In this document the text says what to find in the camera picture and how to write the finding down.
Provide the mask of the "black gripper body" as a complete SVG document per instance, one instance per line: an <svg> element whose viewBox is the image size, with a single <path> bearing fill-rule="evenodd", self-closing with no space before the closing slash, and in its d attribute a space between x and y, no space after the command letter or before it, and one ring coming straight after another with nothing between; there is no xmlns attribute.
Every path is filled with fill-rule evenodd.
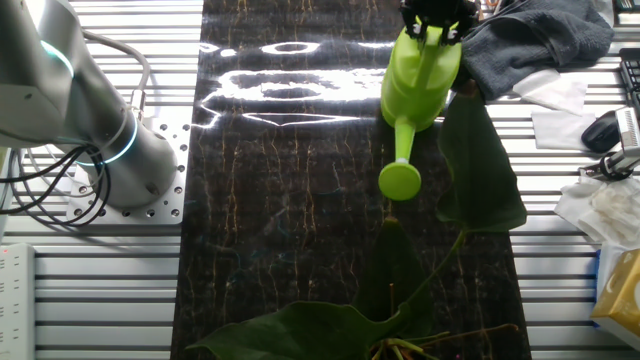
<svg viewBox="0 0 640 360"><path fill-rule="evenodd" d="M428 25L453 25L475 15L475 4L467 0L403 0L402 10Z"/></svg>

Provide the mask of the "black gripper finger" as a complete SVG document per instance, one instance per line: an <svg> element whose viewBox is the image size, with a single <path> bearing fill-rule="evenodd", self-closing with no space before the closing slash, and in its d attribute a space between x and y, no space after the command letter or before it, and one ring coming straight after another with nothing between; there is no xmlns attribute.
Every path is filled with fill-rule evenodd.
<svg viewBox="0 0 640 360"><path fill-rule="evenodd" d="M478 15L465 15L459 19L451 19L445 22L443 28L443 44L455 45L478 24Z"/></svg>
<svg viewBox="0 0 640 360"><path fill-rule="evenodd" d="M424 13L402 12L405 33L414 40L423 40L428 27L428 16Z"/></svg>

